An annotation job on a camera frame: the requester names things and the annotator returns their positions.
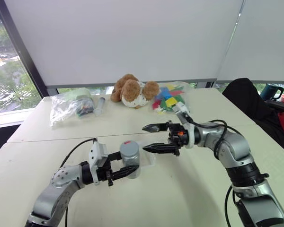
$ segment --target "white table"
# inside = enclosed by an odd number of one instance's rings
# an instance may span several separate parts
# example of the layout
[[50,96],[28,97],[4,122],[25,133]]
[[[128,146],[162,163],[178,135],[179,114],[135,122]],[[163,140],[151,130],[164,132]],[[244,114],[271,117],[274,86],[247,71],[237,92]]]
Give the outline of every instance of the white table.
[[[284,150],[256,125],[236,127],[248,140],[262,173],[284,208]],[[110,153],[125,140],[141,146],[166,142],[167,133],[100,137]],[[0,150],[0,227],[22,227],[38,194],[49,184],[71,148],[83,139],[7,143]],[[84,144],[69,164],[87,160],[91,144]],[[180,157],[156,155],[156,165],[133,180],[123,178],[108,187],[87,185],[73,196],[70,227],[225,227],[223,205],[230,180],[207,148],[181,149]],[[229,199],[230,222],[242,227]]]
[[[214,119],[225,120],[230,126],[255,124],[241,110],[232,104],[215,88],[191,89],[188,92],[189,107],[196,122]],[[63,127],[51,128],[50,97],[44,98],[28,119],[20,125],[8,142],[26,142],[43,140],[62,140],[74,138],[100,137],[145,133],[142,127],[150,123],[164,123],[168,120],[179,122],[174,114],[158,114],[151,109],[151,103],[140,109],[130,109],[122,102],[113,103],[106,98],[105,113],[96,117],[89,114],[82,119],[73,117]]]

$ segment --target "white roller blind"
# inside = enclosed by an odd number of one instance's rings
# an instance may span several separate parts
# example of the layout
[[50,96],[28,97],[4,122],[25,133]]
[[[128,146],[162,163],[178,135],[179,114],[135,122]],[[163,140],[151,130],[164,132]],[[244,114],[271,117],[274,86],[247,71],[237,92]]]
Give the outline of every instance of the white roller blind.
[[5,0],[47,86],[211,79],[242,0]]
[[218,80],[284,81],[284,0],[247,0]]

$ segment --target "silver cylinder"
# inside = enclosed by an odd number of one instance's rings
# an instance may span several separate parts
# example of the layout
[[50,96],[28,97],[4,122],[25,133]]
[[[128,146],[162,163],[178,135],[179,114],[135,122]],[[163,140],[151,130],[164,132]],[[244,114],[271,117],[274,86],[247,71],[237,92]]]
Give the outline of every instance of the silver cylinder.
[[[120,153],[124,166],[140,166],[139,145],[135,141],[129,140],[122,143],[120,146]],[[134,179],[139,175],[140,167],[136,171],[128,175],[128,178]]]

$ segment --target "window frame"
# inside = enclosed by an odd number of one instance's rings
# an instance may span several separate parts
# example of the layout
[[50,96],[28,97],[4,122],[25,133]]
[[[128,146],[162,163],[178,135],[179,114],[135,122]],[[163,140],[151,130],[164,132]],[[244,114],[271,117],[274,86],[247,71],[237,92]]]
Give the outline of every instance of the window frame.
[[49,96],[47,87],[43,82],[30,54],[28,53],[21,36],[16,28],[16,25],[9,13],[9,9],[3,0],[0,0],[0,20],[2,21],[11,42],[13,43],[19,58],[22,61],[29,77],[31,78],[34,86],[36,87],[41,99]]

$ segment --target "power cord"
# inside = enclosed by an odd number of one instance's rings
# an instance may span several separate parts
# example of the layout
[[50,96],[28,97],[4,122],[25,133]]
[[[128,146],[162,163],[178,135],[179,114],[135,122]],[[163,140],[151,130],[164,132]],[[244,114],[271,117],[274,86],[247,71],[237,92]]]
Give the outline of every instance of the power cord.
[[[86,142],[89,142],[89,141],[94,141],[94,140],[95,140],[95,138],[92,138],[92,139],[84,140],[81,143],[77,144],[73,149],[71,149],[71,151],[65,157],[65,159],[63,160],[63,162],[60,165],[60,168],[64,166],[65,162],[68,160],[68,158],[71,156],[71,154],[74,152],[75,149],[77,149],[83,143],[86,143]],[[66,211],[65,211],[65,227],[67,227],[67,216],[68,216],[68,207],[66,208]]]
[[239,134],[239,135],[242,135],[238,130],[234,129],[234,128],[231,127],[231,126],[227,126],[227,128],[233,130],[235,133],[237,133],[237,134]]
[[227,226],[228,227],[231,227],[231,224],[229,222],[229,219],[228,219],[228,213],[227,213],[227,202],[228,202],[228,197],[229,197],[229,194],[232,190],[232,186],[229,187],[227,193],[226,193],[226,196],[225,196],[225,202],[224,202],[224,213],[225,213],[225,219],[226,219],[226,223],[227,223]]
[[236,205],[236,198],[235,198],[235,191],[232,190],[232,201],[233,201],[233,204]]
[[222,133],[221,137],[219,138],[218,142],[216,143],[216,145],[214,146],[214,149],[213,149],[214,157],[219,160],[219,157],[218,157],[219,145],[221,144],[221,142],[223,141],[223,139],[224,139],[224,137],[226,135],[227,128],[229,128],[229,126],[227,125],[226,121],[223,121],[223,120],[212,120],[211,122],[222,122],[223,124],[203,125],[203,124],[199,124],[199,123],[194,122],[194,120],[186,113],[184,113],[183,116],[189,123],[191,123],[191,124],[193,124],[193,125],[195,125],[197,127],[204,128],[204,129],[214,129],[214,128],[218,128],[220,126],[224,126],[223,133]]

